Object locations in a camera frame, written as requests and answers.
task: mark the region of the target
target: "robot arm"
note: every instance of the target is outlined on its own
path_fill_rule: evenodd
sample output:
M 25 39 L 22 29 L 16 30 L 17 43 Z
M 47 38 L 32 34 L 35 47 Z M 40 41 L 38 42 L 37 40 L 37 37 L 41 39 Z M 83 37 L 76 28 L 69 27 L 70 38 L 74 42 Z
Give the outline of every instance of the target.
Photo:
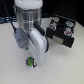
M 46 62 L 48 40 L 41 25 L 42 0 L 15 0 L 18 29 L 14 37 L 18 46 L 28 47 L 38 66 Z

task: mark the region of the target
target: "tabletop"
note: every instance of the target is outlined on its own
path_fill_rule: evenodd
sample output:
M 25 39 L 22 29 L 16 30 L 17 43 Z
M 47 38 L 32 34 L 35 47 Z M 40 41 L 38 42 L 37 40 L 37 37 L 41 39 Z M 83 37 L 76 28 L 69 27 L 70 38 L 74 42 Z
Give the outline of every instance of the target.
M 42 19 L 41 27 L 46 29 L 50 21 Z M 84 27 L 78 22 L 72 48 L 49 39 L 46 64 L 31 73 L 25 62 L 31 53 L 18 47 L 13 33 L 10 23 L 0 24 L 0 84 L 84 84 Z

